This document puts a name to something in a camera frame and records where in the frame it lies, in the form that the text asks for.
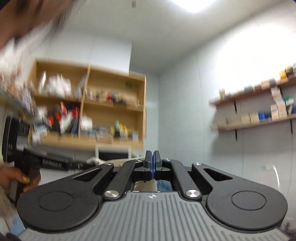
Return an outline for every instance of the gray ribbed plate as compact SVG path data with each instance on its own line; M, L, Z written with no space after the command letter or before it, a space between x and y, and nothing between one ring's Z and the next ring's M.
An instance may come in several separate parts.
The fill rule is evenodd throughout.
M23 241L287 241L274 229L245 234L213 221L198 202L188 202L177 192L128 192L120 201L106 202L99 214L79 230L42 234L27 229Z

